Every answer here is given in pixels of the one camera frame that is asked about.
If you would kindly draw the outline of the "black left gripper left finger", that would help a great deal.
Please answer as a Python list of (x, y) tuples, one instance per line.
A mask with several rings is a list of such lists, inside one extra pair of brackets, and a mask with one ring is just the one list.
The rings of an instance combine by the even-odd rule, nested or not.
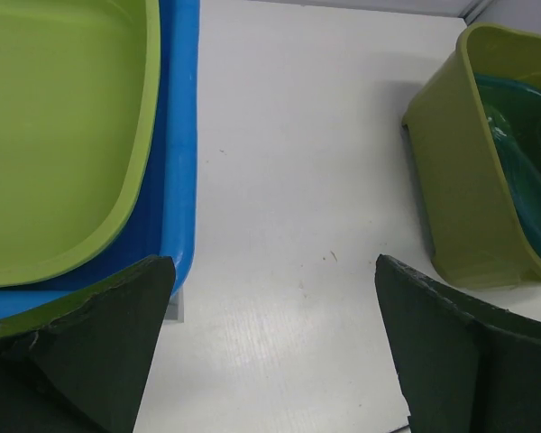
[(0, 432), (131, 432), (176, 271), (148, 256), (0, 318)]

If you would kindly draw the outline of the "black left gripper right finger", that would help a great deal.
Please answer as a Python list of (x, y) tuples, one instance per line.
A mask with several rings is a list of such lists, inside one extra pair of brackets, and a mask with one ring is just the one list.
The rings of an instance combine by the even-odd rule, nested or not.
[(541, 322), (389, 255), (375, 287), (413, 432), (541, 432)]

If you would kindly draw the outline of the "olive green slotted container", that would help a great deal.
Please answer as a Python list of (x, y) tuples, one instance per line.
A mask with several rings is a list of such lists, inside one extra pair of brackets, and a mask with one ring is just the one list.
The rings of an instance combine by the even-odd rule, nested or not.
[(476, 74), (541, 90), (541, 35), (476, 23), (408, 105), (432, 236), (432, 263), (466, 289), (541, 281), (541, 258), (518, 219), (475, 83)]

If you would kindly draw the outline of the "teal transparent plastic tub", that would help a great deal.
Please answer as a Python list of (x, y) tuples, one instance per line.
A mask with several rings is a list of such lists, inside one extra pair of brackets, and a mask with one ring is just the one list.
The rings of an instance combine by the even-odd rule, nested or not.
[(510, 78), (474, 79), (519, 222), (541, 258), (541, 90)]

